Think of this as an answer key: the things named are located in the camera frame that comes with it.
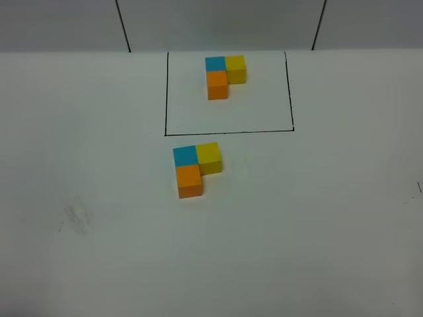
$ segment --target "toy block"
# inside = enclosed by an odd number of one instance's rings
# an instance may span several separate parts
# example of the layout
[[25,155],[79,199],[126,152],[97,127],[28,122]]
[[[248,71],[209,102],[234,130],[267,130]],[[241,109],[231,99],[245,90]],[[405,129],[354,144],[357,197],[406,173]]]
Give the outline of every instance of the toy block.
[[206,57],[206,71],[226,71],[226,62],[223,56]]
[[208,71],[206,74],[208,100],[227,99],[226,71]]
[[174,165],[187,166],[198,164],[197,151],[195,146],[177,147],[173,149]]
[[179,198],[201,196],[203,183],[198,165],[178,166],[176,168]]
[[222,157],[217,142],[196,145],[196,150],[201,175],[222,171]]
[[247,81],[247,66],[245,65],[244,56],[227,56],[226,74],[227,82],[231,84],[244,84]]

